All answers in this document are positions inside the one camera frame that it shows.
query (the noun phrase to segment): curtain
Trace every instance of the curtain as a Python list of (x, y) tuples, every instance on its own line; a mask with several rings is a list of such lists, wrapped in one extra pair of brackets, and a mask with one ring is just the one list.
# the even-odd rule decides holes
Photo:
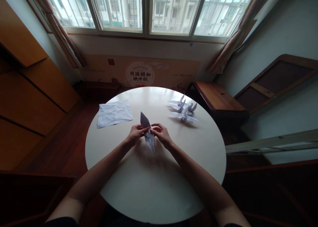
[(238, 24), (237, 31), (230, 37), (230, 39), (224, 44), (223, 48), (213, 58), (210, 63), (208, 72), (215, 74), (222, 74), (224, 67), (226, 66), (233, 51), (241, 41), (248, 25), (255, 18), (257, 13), (263, 7), (267, 0), (251, 0), (242, 16), (240, 23)]
[(86, 66), (86, 62), (79, 51), (76, 49), (75, 45), (69, 38), (67, 32), (63, 28), (57, 16), (54, 14), (53, 9), (48, 0), (34, 0), (41, 11), (44, 13), (46, 21), (53, 32), (55, 38), (60, 44), (63, 52), (70, 65), (73, 68), (83, 68)]

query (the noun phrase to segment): wall poster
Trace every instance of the wall poster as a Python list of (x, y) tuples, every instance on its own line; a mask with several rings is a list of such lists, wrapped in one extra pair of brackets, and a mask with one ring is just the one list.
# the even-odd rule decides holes
[(158, 86), (181, 93), (194, 81), (200, 67), (200, 61), (96, 54), (84, 54), (84, 58), (88, 65), (80, 72), (86, 81), (119, 82), (125, 87)]

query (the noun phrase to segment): wall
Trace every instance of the wall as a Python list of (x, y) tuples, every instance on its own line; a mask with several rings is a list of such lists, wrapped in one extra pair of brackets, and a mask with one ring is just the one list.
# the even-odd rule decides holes
[(55, 37), (49, 38), (45, 29), (33, 13), (26, 0), (6, 0), (14, 12), (18, 15), (24, 25), (28, 28), (31, 34), (35, 37), (41, 47), (46, 51), (52, 61), (56, 64), (59, 70), (70, 84), (81, 79), (79, 71), (70, 68), (65, 55), (60, 52), (61, 48), (57, 48), (53, 42), (57, 43)]
[(109, 38), (85, 35), (70, 35), (83, 54), (158, 58), (200, 61), (195, 80), (212, 81), (214, 74), (206, 72), (212, 58), (223, 44), (154, 41), (127, 38)]
[[(317, 0), (282, 0), (246, 49), (233, 56), (218, 83), (235, 96), (281, 54), (318, 60), (317, 14)], [(242, 129), (252, 140), (317, 129), (317, 110), (316, 76), (252, 114)]]

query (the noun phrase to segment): table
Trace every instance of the table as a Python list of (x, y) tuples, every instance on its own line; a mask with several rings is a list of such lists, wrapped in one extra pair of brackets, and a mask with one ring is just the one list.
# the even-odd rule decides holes
[[(220, 184), (226, 168), (226, 152), (221, 133), (211, 116), (198, 104), (195, 117), (200, 122), (181, 123), (169, 112), (167, 101), (182, 94), (166, 88), (141, 87), (123, 92), (109, 102), (128, 100), (133, 120), (97, 129), (98, 113), (86, 137), (85, 158), (90, 169), (109, 154), (140, 123), (142, 111), (150, 124), (167, 127), (172, 140)], [(186, 97), (186, 102), (193, 102)], [(172, 155), (155, 138), (155, 152), (141, 138), (120, 162), (100, 191), (103, 198), (120, 213), (142, 222), (169, 224), (186, 220), (204, 206), (188, 183)]]

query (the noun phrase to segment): creased white paper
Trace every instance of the creased white paper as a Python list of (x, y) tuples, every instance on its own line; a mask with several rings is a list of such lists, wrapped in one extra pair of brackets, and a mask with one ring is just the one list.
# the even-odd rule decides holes
[(99, 105), (97, 128), (133, 120), (128, 100)]

